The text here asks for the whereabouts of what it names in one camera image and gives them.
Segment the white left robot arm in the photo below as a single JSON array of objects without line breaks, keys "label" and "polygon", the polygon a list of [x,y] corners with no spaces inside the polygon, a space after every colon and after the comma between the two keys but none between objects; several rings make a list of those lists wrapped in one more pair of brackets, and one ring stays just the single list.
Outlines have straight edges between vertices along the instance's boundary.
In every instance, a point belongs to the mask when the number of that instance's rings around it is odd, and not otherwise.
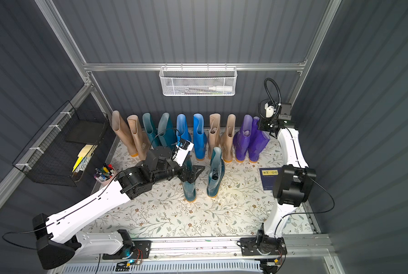
[{"label": "white left robot arm", "polygon": [[108,211],[150,191],[154,184],[178,178],[192,184],[205,170],[193,165],[188,152],[156,147],[136,166],[117,173],[107,186],[79,203],[50,216],[33,219],[36,251],[45,270],[64,265],[76,256],[103,255],[106,259],[139,259],[144,255],[124,229],[84,233],[82,229]]}]

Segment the beige rain boot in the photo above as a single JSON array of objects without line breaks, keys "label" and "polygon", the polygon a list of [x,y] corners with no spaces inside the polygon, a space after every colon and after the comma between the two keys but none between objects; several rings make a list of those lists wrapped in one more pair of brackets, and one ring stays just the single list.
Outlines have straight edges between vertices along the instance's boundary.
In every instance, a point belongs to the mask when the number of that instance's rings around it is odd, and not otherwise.
[{"label": "beige rain boot", "polygon": [[209,116],[209,121],[210,121],[210,129],[209,129],[209,136],[208,136],[208,144],[209,144],[208,156],[209,158],[211,158],[214,147],[220,146],[221,115],[219,113],[211,114]]},{"label": "beige rain boot", "polygon": [[137,115],[130,115],[127,117],[127,122],[130,127],[130,131],[134,140],[135,147],[138,152],[138,157],[141,161],[144,161],[147,156],[147,152],[150,150],[151,145],[148,136],[143,132],[139,118]]},{"label": "beige rain boot", "polygon": [[236,116],[230,114],[227,119],[225,132],[221,137],[222,159],[226,163],[233,160],[233,139],[235,135]]},{"label": "beige rain boot", "polygon": [[138,151],[135,146],[129,125],[124,121],[118,110],[114,110],[112,112],[111,127],[127,148],[129,155],[131,157],[138,156]]}]

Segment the dark teal boot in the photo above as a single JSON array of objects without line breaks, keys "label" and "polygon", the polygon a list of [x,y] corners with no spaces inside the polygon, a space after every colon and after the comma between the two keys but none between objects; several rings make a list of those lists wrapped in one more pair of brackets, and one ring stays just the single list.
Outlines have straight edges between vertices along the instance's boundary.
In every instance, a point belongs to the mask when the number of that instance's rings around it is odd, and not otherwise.
[{"label": "dark teal boot", "polygon": [[143,126],[145,128],[148,139],[153,147],[161,146],[160,140],[158,138],[158,131],[154,125],[152,116],[150,113],[144,113],[142,116]]},{"label": "dark teal boot", "polygon": [[164,147],[173,148],[177,136],[169,113],[163,113],[158,124],[158,139]]}]

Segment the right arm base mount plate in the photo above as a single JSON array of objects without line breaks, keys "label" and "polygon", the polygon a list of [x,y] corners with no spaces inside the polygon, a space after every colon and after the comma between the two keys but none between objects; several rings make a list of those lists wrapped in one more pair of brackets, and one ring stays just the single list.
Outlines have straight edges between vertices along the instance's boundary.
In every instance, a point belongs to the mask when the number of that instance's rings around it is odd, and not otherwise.
[{"label": "right arm base mount plate", "polygon": [[282,237],[265,236],[261,240],[256,237],[243,237],[237,241],[243,256],[276,256],[287,255],[287,248]]}]

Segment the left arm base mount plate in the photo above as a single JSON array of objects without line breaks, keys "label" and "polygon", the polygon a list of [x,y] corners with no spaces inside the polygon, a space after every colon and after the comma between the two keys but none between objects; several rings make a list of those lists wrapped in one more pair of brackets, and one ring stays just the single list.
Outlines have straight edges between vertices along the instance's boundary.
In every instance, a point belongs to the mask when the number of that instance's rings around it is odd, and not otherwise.
[{"label": "left arm base mount plate", "polygon": [[125,260],[125,259],[148,259],[152,242],[149,240],[137,240],[131,244],[127,241],[115,254],[103,254],[103,260]]}]

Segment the purple front boot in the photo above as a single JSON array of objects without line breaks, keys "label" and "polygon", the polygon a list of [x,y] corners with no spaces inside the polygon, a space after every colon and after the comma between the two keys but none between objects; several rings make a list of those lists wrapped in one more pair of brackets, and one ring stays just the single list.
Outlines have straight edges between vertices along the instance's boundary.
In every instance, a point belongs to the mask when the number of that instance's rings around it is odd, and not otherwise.
[{"label": "purple front boot", "polygon": [[252,137],[252,125],[253,117],[246,114],[239,131],[234,136],[233,145],[237,162],[243,162],[245,160],[247,149],[249,148]]},{"label": "purple front boot", "polygon": [[252,134],[248,147],[249,161],[256,163],[259,160],[261,152],[266,148],[270,141],[268,133],[258,129],[260,118],[255,116],[252,123]]}]

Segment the blue rain boot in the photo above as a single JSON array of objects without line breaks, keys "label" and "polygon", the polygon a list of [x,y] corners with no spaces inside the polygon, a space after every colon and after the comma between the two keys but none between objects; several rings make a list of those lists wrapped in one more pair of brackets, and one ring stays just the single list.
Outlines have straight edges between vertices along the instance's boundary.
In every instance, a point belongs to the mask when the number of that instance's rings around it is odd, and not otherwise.
[{"label": "blue rain boot", "polygon": [[204,117],[199,113],[193,116],[193,142],[196,158],[201,161],[206,154],[207,136],[204,130]]},{"label": "blue rain boot", "polygon": [[191,135],[188,130],[188,124],[185,114],[178,114],[177,116],[177,140],[181,139],[188,140],[191,142]]}]

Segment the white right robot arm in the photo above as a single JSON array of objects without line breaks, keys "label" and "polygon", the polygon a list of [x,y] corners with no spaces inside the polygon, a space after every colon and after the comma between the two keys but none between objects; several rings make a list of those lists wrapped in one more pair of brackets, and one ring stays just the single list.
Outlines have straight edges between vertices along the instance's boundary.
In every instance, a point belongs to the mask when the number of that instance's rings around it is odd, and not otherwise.
[{"label": "white right robot arm", "polygon": [[282,255],[286,222],[308,200],[317,175],[303,157],[299,131],[291,120],[291,104],[269,99],[259,110],[265,110],[266,114],[260,119],[258,128],[276,134],[282,149],[283,166],[273,184],[274,205],[258,231],[255,246],[261,255],[275,251]]}]

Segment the teal front boot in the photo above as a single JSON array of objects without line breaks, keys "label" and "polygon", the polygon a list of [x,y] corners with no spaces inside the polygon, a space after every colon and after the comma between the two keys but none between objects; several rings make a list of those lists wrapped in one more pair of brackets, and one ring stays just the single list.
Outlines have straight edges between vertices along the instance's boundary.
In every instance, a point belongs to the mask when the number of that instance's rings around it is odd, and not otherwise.
[{"label": "teal front boot", "polygon": [[208,175],[207,195],[214,198],[218,195],[222,179],[225,174],[225,163],[222,160],[222,150],[214,147]]},{"label": "teal front boot", "polygon": [[[184,164],[185,166],[192,166],[192,161],[190,157],[187,157],[187,159],[185,160]],[[182,184],[183,186],[183,193],[185,196],[185,199],[188,202],[194,202],[196,199],[196,183],[188,183],[188,182],[184,182]]]}]

